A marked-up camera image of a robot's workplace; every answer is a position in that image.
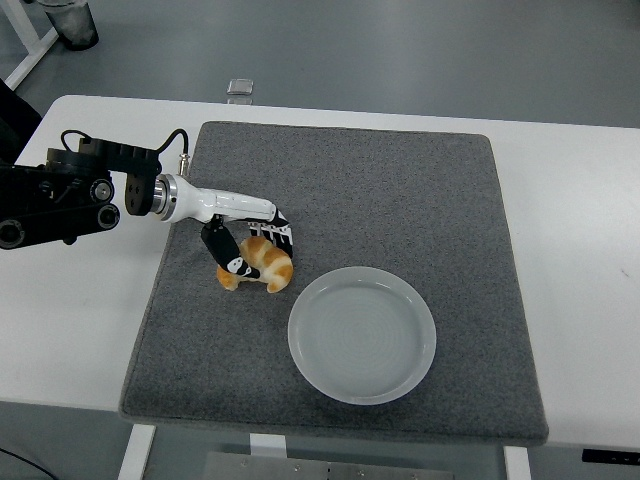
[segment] trash bin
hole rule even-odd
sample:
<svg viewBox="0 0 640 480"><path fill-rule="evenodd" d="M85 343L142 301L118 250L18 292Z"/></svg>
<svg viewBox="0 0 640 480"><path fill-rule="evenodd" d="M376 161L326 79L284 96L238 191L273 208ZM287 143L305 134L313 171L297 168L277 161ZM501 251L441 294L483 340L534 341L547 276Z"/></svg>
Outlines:
<svg viewBox="0 0 640 480"><path fill-rule="evenodd" d="M38 0L38 3L69 50L86 50L98 43L87 0Z"/></svg>

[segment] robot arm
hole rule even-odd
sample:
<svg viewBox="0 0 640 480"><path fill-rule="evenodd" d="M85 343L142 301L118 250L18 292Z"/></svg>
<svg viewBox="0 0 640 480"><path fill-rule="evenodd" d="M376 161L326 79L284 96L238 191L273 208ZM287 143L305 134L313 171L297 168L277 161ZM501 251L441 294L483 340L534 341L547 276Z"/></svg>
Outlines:
<svg viewBox="0 0 640 480"><path fill-rule="evenodd" d="M78 152L65 142L82 135ZM125 205L131 215L156 214L164 222L194 218L214 259L232 273L257 278L242 260L225 221L247 221L252 235L264 235L289 256L293 242L289 222L268 200L222 190L196 188L181 175L161 174L159 154L178 135L184 138L182 174L188 168L188 139L176 130L157 150L93 139L71 130L62 134L65 150L49 149L46 165L0 166L0 248L13 249L111 230L120 212L111 200L110 171L127 173Z"/></svg>

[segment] silver metal ring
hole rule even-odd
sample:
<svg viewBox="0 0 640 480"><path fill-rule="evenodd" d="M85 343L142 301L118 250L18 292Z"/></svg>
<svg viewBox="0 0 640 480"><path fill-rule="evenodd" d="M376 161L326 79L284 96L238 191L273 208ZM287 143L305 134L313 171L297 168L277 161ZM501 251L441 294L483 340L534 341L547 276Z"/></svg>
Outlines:
<svg viewBox="0 0 640 480"><path fill-rule="evenodd" d="M160 175L158 177L165 187L165 203L162 206L162 210L157 212L160 215L160 220L163 222L169 220L173 216L173 212L176 210L176 203L178 202L178 184L172 176Z"/></svg>
<svg viewBox="0 0 640 480"><path fill-rule="evenodd" d="M96 180L91 185L91 197L96 202L110 202L113 198L113 186L107 180Z"/></svg>
<svg viewBox="0 0 640 480"><path fill-rule="evenodd" d="M160 213L167 203L167 184L160 178L156 178L156 184L153 187L153 202L151 203L151 211Z"/></svg>

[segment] gray felt mat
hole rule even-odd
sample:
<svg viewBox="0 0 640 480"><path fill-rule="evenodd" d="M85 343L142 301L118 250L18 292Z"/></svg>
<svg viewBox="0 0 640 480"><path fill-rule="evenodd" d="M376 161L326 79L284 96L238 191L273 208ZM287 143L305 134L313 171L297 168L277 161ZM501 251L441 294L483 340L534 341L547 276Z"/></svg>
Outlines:
<svg viewBox="0 0 640 480"><path fill-rule="evenodd" d="M282 292L225 291L200 241L172 227L121 398L143 423L402 441L541 444L538 389L491 145L479 135L211 122L190 181L267 198L291 221ZM238 242L245 223L227 224ZM315 390L287 343L318 276L366 265L409 282L435 319L436 356L406 396L353 406Z"/></svg>

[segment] small clear object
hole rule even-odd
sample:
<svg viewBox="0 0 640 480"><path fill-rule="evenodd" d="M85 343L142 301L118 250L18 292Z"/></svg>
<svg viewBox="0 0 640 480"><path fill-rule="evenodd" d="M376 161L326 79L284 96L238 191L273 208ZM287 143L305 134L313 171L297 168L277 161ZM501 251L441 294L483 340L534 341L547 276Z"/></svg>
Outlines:
<svg viewBox="0 0 640 480"><path fill-rule="evenodd" d="M227 87L228 95L251 95L253 91L253 80L246 78L234 78Z"/></svg>
<svg viewBox="0 0 640 480"><path fill-rule="evenodd" d="M229 105L251 105L253 100L250 98L227 98L227 104Z"/></svg>

